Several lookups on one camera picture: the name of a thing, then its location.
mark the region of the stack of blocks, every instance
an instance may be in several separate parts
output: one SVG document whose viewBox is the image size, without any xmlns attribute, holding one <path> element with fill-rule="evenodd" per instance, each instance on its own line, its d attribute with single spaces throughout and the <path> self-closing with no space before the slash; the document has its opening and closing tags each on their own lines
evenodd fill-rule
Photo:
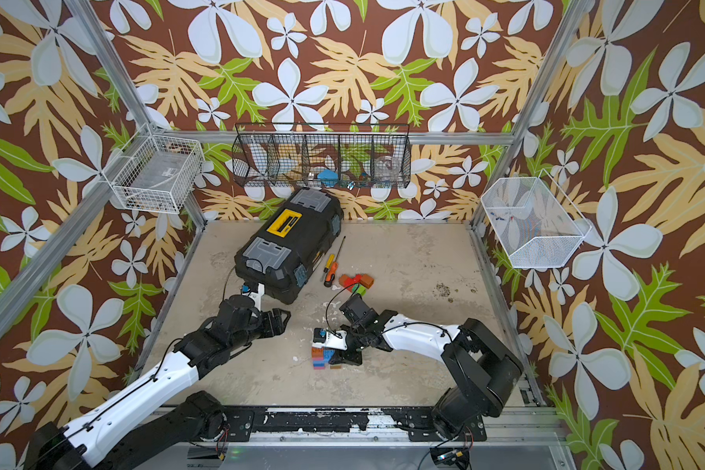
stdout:
<svg viewBox="0 0 705 470">
<path fill-rule="evenodd" d="M 329 364 L 329 359 L 334 355 L 333 349 L 326 349 L 324 347 L 311 347 L 310 348 L 310 358 L 313 362 L 313 368 L 316 370 L 326 369 L 326 365 Z M 330 365 L 329 369 L 342 369 L 341 364 Z"/>
</svg>

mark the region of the black toolbox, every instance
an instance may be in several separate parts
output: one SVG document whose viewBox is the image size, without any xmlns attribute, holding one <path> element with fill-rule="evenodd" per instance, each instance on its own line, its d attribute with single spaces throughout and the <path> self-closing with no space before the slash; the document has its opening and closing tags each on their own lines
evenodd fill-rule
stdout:
<svg viewBox="0 0 705 470">
<path fill-rule="evenodd" d="M 341 222 L 336 198 L 297 190 L 237 251 L 235 274 L 263 284 L 268 296 L 289 305 L 340 234 Z"/>
</svg>

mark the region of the orange screwdriver handle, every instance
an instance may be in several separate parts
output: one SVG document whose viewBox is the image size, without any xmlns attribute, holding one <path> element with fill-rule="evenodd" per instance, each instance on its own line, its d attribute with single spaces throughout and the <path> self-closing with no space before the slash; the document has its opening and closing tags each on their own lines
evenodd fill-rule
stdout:
<svg viewBox="0 0 705 470">
<path fill-rule="evenodd" d="M 337 272 L 337 268 L 339 265 L 337 262 L 331 263 L 331 267 L 329 268 L 329 272 L 326 273 L 326 278 L 324 279 L 324 287 L 331 287 L 331 283 L 334 282 L 334 273 Z"/>
</svg>

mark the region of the aluminum frame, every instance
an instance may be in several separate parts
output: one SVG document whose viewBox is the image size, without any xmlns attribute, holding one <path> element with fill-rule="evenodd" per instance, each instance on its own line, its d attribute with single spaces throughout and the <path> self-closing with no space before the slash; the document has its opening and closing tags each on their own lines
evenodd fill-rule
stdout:
<svg viewBox="0 0 705 470">
<path fill-rule="evenodd" d="M 104 67 L 107 76 L 113 86 L 118 90 L 123 104 L 133 115 L 136 126 L 143 128 L 145 124 L 155 127 L 154 122 L 149 118 L 141 98 L 136 91 L 136 86 L 128 75 L 128 71 L 123 65 L 120 55 L 107 39 L 102 23 L 94 13 L 94 8 L 89 0 L 65 0 L 65 4 L 71 14 L 81 22 L 87 32 L 89 39 L 97 53 L 99 63 Z"/>
<path fill-rule="evenodd" d="M 559 67 L 561 67 L 565 61 L 564 54 L 571 45 L 577 30 L 580 28 L 583 15 L 589 12 L 594 4 L 595 0 L 571 0 L 569 8 L 566 14 L 564 14 L 562 22 L 559 24 L 559 28 L 556 30 L 551 40 L 543 63 L 540 65 L 540 70 L 538 70 L 538 74 L 535 80 L 533 80 L 528 98 L 525 100 L 525 105 L 519 112 L 517 123 L 512 127 L 512 142 L 497 161 L 494 171 L 486 183 L 486 187 L 490 187 L 507 171 L 514 157 L 522 149 L 522 138 L 528 130 L 528 122 L 533 113 L 535 113 L 538 105 L 543 101 L 556 71 L 559 70 Z M 483 213 L 482 209 L 475 211 L 473 223 L 483 218 L 483 215 L 479 215 L 480 213 Z"/>
<path fill-rule="evenodd" d="M 190 138 L 202 144 L 231 144 L 237 137 L 235 131 L 162 131 L 164 136 Z M 351 134 L 355 132 L 336 132 Z M 512 132 L 411 132 L 413 145 L 511 145 Z"/>
<path fill-rule="evenodd" d="M 519 362 L 522 363 L 522 369 L 524 369 L 523 371 L 525 372 L 526 380 L 530 384 L 530 390 L 536 405 L 547 406 L 548 404 L 544 399 L 543 393 L 541 393 L 541 387 L 538 385 L 538 382 L 531 371 L 530 360 L 519 347 L 519 336 L 517 335 L 517 329 L 511 324 L 511 322 L 509 322 L 509 308 L 507 306 L 507 299 L 504 297 L 504 293 L 501 291 L 501 288 L 493 280 L 493 276 L 491 275 L 493 270 L 491 269 L 491 261 L 489 254 L 486 251 L 486 247 L 478 238 L 478 234 L 474 228 L 470 227 L 469 224 L 465 224 L 465 227 L 470 235 L 470 245 L 472 245 L 475 257 L 478 259 L 480 272 L 489 273 L 489 275 L 483 276 L 483 285 L 486 286 L 489 301 L 491 301 L 491 306 L 493 306 L 493 311 L 498 318 L 499 324 L 506 333 L 509 349 L 519 358 Z"/>
<path fill-rule="evenodd" d="M 161 308 L 159 309 L 159 313 L 155 317 L 157 319 L 157 326 L 150 333 L 151 339 L 145 347 L 141 348 L 141 352 L 139 352 L 138 354 L 138 360 L 136 361 L 136 365 L 134 366 L 134 372 L 131 381 L 135 381 L 141 375 L 141 371 L 143 371 L 143 367 L 146 365 L 146 360 L 149 359 L 149 355 L 152 352 L 152 348 L 156 343 L 157 336 L 159 336 L 159 331 L 161 330 L 162 325 L 165 323 L 165 319 L 167 318 L 168 313 L 170 313 L 170 308 L 172 307 L 173 302 L 175 302 L 175 296 L 177 295 L 177 291 L 180 288 L 180 284 L 183 283 L 183 278 L 185 277 L 186 270 L 191 265 L 191 261 L 193 261 L 194 254 L 196 253 L 196 248 L 198 248 L 198 244 L 199 242 L 201 242 L 201 237 L 204 235 L 204 229 L 206 228 L 206 220 L 204 219 L 204 214 L 201 212 L 201 208 L 198 207 L 198 203 L 196 202 L 195 197 L 193 197 L 193 193 L 191 193 L 190 196 L 186 198 L 185 208 L 186 211 L 188 211 L 188 215 L 195 226 L 195 234 L 193 235 L 193 241 L 191 242 L 191 247 L 188 249 L 188 253 L 186 253 L 186 257 L 183 259 L 183 268 L 180 272 L 177 273 L 177 276 L 175 277 L 175 285 L 173 286 L 172 290 L 168 292 L 167 297 L 164 298 L 164 304 L 162 304 Z"/>
<path fill-rule="evenodd" d="M 149 423 L 159 418 L 172 409 L 174 405 L 164 405 L 154 411 L 141 424 Z M 309 413 L 322 414 L 325 411 L 336 414 L 368 413 L 369 425 L 365 431 L 353 428 L 350 432 L 308 432 L 303 430 L 285 432 L 252 432 L 247 442 L 235 442 L 233 445 L 242 447 L 336 447 L 336 446 L 361 446 L 361 447 L 426 447 L 440 444 L 441 441 L 411 441 L 407 431 L 398 428 L 396 423 L 376 424 L 377 417 L 388 416 L 385 409 L 407 409 L 409 407 L 267 407 L 265 413 Z M 498 418 L 483 417 L 488 439 L 476 442 L 475 446 L 563 446 L 567 429 L 556 414 L 555 408 L 550 407 L 507 407 Z M 213 442 L 198 442 L 197 445 L 213 447 Z M 456 441 L 454 446 L 461 447 L 462 443 Z"/>
<path fill-rule="evenodd" d="M 112 171 L 122 168 L 122 161 L 113 163 Z M 67 219 L 47 240 L 28 265 L 14 277 L 8 287 L 0 294 L 0 339 L 3 337 L 28 302 L 47 282 L 52 271 L 65 258 L 76 240 L 103 211 L 110 201 L 113 190 L 107 184 L 97 184 L 76 206 Z"/>
</svg>

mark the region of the stained floor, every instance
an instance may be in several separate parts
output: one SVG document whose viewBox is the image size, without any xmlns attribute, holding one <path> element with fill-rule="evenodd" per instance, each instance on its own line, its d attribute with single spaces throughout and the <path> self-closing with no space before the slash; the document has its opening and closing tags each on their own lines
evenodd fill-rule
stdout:
<svg viewBox="0 0 705 470">
<path fill-rule="evenodd" d="M 235 252 L 260 228 L 258 222 L 210 222 L 186 271 L 174 304 L 162 325 L 146 370 L 162 357 L 173 339 L 216 315 Z M 374 286 L 364 297 L 378 312 L 398 311 L 437 324 L 462 324 L 476 318 L 504 339 L 491 309 L 470 238 L 461 224 L 347 223 L 338 273 L 367 273 Z M 339 239 L 332 248 L 335 252 Z M 254 342 L 245 354 L 215 369 L 204 380 L 175 396 L 178 403 L 196 390 L 233 405 L 432 405 L 454 386 L 440 362 L 407 351 L 367 349 L 363 366 L 314 370 L 310 343 L 314 328 L 324 324 L 325 305 L 339 290 L 323 287 L 318 269 L 290 306 L 264 296 L 263 310 L 284 307 L 292 318 L 283 336 Z M 242 280 L 233 275 L 227 295 L 238 293 Z M 330 307 L 334 328 L 346 321 Z"/>
</svg>

